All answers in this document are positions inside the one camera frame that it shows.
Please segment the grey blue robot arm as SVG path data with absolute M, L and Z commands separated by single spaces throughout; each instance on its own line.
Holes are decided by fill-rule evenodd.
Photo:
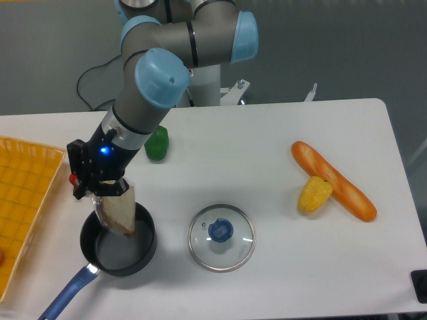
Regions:
M 233 1 L 116 1 L 124 86 L 91 139 L 67 152 L 73 196 L 120 196 L 125 169 L 175 107 L 199 67 L 252 59 L 256 18 Z

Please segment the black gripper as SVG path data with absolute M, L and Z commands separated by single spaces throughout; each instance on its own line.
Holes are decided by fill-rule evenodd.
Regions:
M 78 176 L 72 181 L 77 200 L 92 194 L 119 197 L 129 189 L 129 183 L 122 177 L 137 151 L 114 143 L 118 137 L 118 128 L 104 131 L 99 126 L 89 141 L 76 139 L 67 144 L 70 171 Z

